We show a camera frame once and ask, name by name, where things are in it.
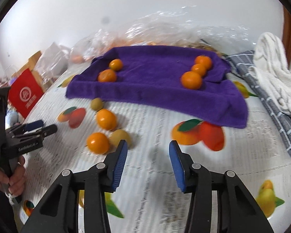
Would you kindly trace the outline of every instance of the red card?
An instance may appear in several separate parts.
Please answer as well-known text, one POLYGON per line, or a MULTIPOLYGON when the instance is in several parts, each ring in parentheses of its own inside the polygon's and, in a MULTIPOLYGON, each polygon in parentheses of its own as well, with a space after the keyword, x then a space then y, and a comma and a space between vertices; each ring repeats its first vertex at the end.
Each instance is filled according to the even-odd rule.
POLYGON ((26 69, 12 84, 9 100, 16 110, 26 118, 42 95, 42 89, 30 70, 26 69))

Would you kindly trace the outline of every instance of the white towel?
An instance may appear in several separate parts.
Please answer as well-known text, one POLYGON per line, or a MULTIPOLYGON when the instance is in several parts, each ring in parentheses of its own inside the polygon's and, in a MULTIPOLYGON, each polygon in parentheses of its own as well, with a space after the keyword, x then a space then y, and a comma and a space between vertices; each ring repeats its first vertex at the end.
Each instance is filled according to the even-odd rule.
POLYGON ((254 64, 249 68, 251 75, 278 108, 291 116, 291 69, 280 38, 263 33, 255 48, 254 64))

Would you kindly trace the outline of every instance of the purple towel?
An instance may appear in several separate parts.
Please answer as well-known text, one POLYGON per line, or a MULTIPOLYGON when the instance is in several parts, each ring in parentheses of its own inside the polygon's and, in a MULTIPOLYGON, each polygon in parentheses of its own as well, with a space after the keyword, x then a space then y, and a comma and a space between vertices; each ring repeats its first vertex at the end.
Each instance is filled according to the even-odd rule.
POLYGON ((100 97, 105 101, 140 103, 171 109, 219 126, 245 128, 248 109, 235 85, 226 79, 230 66, 216 53, 175 46, 116 47, 93 60, 73 78, 67 98, 100 97), (190 71, 196 56, 206 55, 213 67, 199 90, 185 89, 180 82, 190 71), (116 82, 98 82, 98 74, 110 61, 121 59, 124 66, 116 82))

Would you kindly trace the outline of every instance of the striped gray fabric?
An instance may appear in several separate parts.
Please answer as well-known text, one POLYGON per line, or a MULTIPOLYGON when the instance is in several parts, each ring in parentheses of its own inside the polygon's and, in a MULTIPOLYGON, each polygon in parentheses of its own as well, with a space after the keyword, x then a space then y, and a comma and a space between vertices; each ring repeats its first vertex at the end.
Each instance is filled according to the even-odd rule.
POLYGON ((232 73, 243 78, 252 88, 254 93, 260 98, 263 106, 268 111, 275 126, 278 128, 286 150, 291 156, 291 118, 283 114, 269 97, 267 92, 257 84, 256 80, 248 71, 249 66, 253 66, 254 51, 249 50, 227 57, 232 69, 232 73))

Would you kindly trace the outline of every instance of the metal pin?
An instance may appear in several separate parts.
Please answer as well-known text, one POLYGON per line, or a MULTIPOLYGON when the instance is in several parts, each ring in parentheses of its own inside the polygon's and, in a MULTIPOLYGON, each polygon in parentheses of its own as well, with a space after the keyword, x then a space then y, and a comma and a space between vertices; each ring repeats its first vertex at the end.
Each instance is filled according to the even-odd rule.
POLYGON ((62 176, 68 176, 70 174, 70 171, 69 170, 63 170, 62 172, 61 172, 61 175, 62 176))
POLYGON ((193 167, 194 169, 200 169, 202 166, 201 166, 199 163, 193 163, 193 164, 192 164, 192 167, 193 167))
POLYGON ((105 163, 98 163, 96 165, 97 169, 104 169, 106 167, 105 163))
POLYGON ((226 175, 229 177, 234 177, 235 173, 233 171, 227 171, 226 175))

